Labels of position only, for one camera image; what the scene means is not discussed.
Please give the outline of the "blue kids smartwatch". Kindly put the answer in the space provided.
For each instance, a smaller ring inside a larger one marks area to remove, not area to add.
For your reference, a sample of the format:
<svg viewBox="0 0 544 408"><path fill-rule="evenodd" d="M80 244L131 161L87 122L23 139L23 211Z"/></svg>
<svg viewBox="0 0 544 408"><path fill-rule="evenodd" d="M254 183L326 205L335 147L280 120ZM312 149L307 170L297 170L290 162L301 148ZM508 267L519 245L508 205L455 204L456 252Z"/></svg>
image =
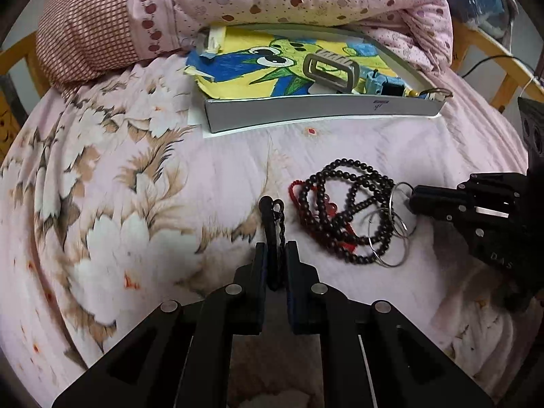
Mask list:
<svg viewBox="0 0 544 408"><path fill-rule="evenodd" d="M360 67L360 77L364 81L364 93L368 95L383 95L403 97L406 82L398 76L381 73L377 68Z"/></svg>

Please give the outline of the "silver hair comb clip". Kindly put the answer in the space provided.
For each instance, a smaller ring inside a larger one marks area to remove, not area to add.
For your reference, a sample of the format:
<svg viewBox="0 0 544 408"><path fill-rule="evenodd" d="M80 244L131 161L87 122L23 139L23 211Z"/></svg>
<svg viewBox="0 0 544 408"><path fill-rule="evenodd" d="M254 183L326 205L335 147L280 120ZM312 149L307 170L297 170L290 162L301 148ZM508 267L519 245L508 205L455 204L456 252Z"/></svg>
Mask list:
<svg viewBox="0 0 544 408"><path fill-rule="evenodd" d="M321 49L305 56L303 74L317 84L347 94L359 84L360 65L346 56Z"/></svg>

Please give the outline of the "pink floral bed sheet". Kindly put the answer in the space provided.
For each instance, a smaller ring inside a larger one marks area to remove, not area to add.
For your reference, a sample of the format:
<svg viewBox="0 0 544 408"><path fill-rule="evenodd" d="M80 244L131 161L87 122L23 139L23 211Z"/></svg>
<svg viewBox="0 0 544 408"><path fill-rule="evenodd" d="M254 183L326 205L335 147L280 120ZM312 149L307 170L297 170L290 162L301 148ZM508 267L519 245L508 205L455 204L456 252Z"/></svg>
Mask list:
<svg viewBox="0 0 544 408"><path fill-rule="evenodd" d="M40 407L163 300L189 304L232 280L263 240L258 201L286 205L287 238L349 299L386 299L494 400L510 386L543 310L496 304L494 270L447 225L418 219L399 268L344 263L303 230L288 188L337 158L396 182L455 187L473 172L524 172L514 127L447 68L439 116L333 119L203 138L188 125L193 79L173 54L54 89L1 166L1 348Z"/></svg>

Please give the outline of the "grey shallow box tray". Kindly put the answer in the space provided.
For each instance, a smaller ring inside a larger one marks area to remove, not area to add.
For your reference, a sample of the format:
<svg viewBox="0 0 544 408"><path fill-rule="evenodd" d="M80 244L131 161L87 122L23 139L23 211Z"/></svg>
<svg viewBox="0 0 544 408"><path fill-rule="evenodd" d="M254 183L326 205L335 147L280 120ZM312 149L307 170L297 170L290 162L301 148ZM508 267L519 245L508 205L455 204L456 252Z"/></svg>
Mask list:
<svg viewBox="0 0 544 408"><path fill-rule="evenodd" d="M410 89L422 91L435 87L427 78L420 75L386 47L361 33L290 24L254 24L217 28L244 28L279 35L292 33L296 37L302 37L303 34L308 33L322 40L366 40L376 46L382 59L407 83L407 91ZM211 29L199 34L195 51L208 44L204 37ZM197 95L201 103L200 116L210 133L225 133L276 122L295 122L335 116L433 117L440 113L448 100L423 100L406 95L394 97L340 92L246 100L212 100L198 86Z"/></svg>

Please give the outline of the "colourful frog drawing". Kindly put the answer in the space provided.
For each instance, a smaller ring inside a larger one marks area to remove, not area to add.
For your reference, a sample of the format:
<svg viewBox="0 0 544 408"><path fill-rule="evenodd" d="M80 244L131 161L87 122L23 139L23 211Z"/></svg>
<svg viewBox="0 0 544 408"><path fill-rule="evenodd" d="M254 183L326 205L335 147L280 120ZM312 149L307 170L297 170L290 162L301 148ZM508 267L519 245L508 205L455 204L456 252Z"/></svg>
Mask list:
<svg viewBox="0 0 544 408"><path fill-rule="evenodd" d="M376 46L362 39L322 40L308 33L296 37L244 28L212 28L204 39L208 44L189 54L184 73L212 100L338 93L303 74L305 56L321 49L399 77ZM350 94L368 95L361 77Z"/></svg>

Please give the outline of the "pink dotted folded quilt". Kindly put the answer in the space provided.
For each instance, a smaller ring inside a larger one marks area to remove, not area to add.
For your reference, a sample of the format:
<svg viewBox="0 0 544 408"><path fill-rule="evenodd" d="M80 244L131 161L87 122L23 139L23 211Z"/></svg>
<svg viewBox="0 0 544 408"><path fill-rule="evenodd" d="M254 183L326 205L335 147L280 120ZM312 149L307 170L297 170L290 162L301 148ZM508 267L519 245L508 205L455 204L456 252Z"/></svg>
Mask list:
<svg viewBox="0 0 544 408"><path fill-rule="evenodd" d="M447 0L49 0L37 56L49 82L65 89L190 49L210 25L254 23L360 31L423 71L452 61Z"/></svg>

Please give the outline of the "yellow wooden bed frame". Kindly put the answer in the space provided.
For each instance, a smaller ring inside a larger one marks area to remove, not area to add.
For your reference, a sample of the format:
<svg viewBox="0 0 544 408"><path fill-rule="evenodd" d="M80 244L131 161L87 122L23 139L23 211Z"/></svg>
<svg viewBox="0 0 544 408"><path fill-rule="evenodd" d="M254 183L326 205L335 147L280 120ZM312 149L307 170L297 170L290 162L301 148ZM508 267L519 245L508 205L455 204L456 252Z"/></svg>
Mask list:
<svg viewBox="0 0 544 408"><path fill-rule="evenodd" d="M543 38L532 22L523 17L514 27L514 54L517 58L496 57L498 44L485 46L491 39L483 31L471 31L454 23L456 51L453 68L495 107L516 129L522 121L516 99L528 96L532 86L524 80L517 85L509 74L515 66L527 72L543 71ZM32 79L31 66L20 59L1 76L1 157L5 157L20 127L49 87L38 88Z"/></svg>

